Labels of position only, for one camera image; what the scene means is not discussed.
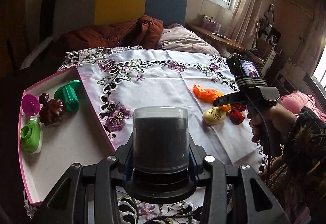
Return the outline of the patterned dark sleeve forearm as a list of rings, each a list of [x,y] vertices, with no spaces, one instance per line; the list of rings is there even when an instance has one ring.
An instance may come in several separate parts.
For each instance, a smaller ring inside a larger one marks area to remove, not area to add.
[[[308,209],[312,223],[325,223],[325,123],[310,108],[301,109],[282,159],[269,189],[290,221],[300,221]]]

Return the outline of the person's right hand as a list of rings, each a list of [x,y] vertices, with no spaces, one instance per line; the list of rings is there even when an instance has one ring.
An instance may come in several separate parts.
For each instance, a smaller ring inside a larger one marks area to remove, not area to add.
[[[250,120],[249,125],[252,128],[252,142],[257,143],[260,141],[260,129],[259,125],[263,121],[272,121],[275,129],[281,134],[276,136],[276,141],[284,145],[287,141],[287,137],[290,133],[291,128],[296,123],[297,117],[281,104],[277,103],[275,106],[271,107],[262,113],[262,117],[259,114],[255,116],[248,114],[248,119]]]

